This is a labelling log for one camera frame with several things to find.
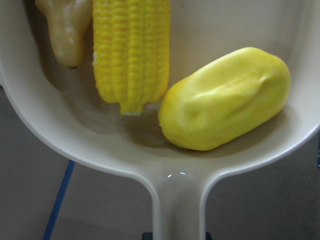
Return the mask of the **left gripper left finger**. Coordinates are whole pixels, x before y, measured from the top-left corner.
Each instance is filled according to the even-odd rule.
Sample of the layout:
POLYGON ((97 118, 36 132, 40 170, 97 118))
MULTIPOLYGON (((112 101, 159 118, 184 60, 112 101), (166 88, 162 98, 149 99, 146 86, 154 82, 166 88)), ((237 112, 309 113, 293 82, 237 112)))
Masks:
POLYGON ((144 232, 142 234, 142 240, 153 240, 153 233, 152 232, 144 232))

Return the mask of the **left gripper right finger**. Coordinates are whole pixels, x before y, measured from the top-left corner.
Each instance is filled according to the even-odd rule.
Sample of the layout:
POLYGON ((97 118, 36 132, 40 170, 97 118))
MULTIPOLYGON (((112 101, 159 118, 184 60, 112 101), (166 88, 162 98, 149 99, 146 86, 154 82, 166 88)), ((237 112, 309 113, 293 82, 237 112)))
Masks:
POLYGON ((209 232, 205 233, 205 239, 206 240, 213 240, 213 238, 212 238, 212 236, 211 236, 211 234, 209 232))

